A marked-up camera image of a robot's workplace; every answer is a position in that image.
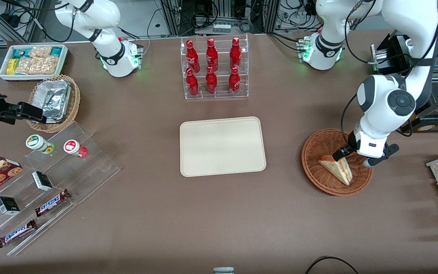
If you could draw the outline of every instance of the aluminum foil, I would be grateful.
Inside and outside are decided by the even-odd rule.
[[[37,85],[32,105],[43,110],[47,123],[62,123],[72,89],[66,80],[47,81]]]

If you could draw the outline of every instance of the clear acrylic shelf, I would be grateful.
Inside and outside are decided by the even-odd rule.
[[[229,51],[231,50],[233,37],[238,37],[240,39],[241,48],[241,64],[239,67],[239,75],[241,77],[240,81],[240,91],[238,95],[232,96],[229,94],[229,76],[231,74],[231,68],[229,67]],[[214,45],[216,46],[217,53],[219,55],[219,70],[216,71],[217,76],[217,92],[215,95],[210,95],[207,92],[207,85],[205,83],[205,75],[207,74],[207,60],[205,53],[207,51],[207,39],[213,38]],[[195,77],[198,80],[198,96],[192,97],[188,92],[187,82],[186,82],[186,69],[188,68],[187,63],[187,47],[185,43],[187,40],[192,40],[194,42],[194,48],[198,54],[198,63],[200,64],[200,71],[195,73]],[[224,36],[214,36],[214,37],[189,37],[181,39],[180,47],[180,57],[181,57],[181,67],[182,67],[182,78],[184,80],[184,95],[186,99],[214,99],[214,98],[236,98],[236,97],[248,97],[249,95],[249,45],[247,35],[224,35]]]
[[[49,139],[55,145],[52,154],[45,155],[39,151],[32,151],[19,160],[23,172],[0,187],[0,196],[13,197],[21,212],[17,215],[3,215],[0,212],[0,237],[35,219],[38,229],[28,232],[3,247],[2,252],[7,255],[17,255],[29,244],[40,237],[55,222],[61,219],[72,208],[78,206],[94,191],[113,177],[120,168],[94,142],[92,134],[77,122]],[[85,158],[67,154],[63,151],[64,142],[75,139],[87,147]],[[35,170],[47,174],[52,185],[50,191],[42,191],[33,181],[32,173]],[[37,217],[35,209],[67,189],[71,197],[59,203],[54,209]]]

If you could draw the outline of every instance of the snickers bar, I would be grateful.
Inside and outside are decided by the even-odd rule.
[[[33,219],[31,219],[28,224],[6,235],[6,237],[0,238],[0,248],[7,245],[9,242],[13,241],[14,239],[21,237],[23,234],[31,230],[37,230],[37,223]]]
[[[53,197],[50,201],[43,204],[41,207],[35,209],[36,216],[40,217],[45,212],[51,210],[56,205],[58,205],[61,201],[64,201],[68,197],[70,197],[70,193],[68,193],[67,189],[64,189],[64,191],[60,192],[57,196]]]

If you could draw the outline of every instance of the orange food item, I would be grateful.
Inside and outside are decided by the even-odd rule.
[[[327,155],[321,157],[319,163],[336,176],[343,184],[348,186],[351,182],[352,173],[346,158],[342,158],[336,162],[331,155]]]

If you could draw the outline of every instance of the small jar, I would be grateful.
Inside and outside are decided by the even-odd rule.
[[[75,155],[78,158],[84,158],[87,156],[87,148],[80,145],[76,140],[68,140],[65,142],[64,151],[68,154]]]
[[[43,154],[50,154],[54,151],[55,146],[51,142],[45,140],[38,134],[33,134],[26,139],[26,146],[29,149],[41,151]]]

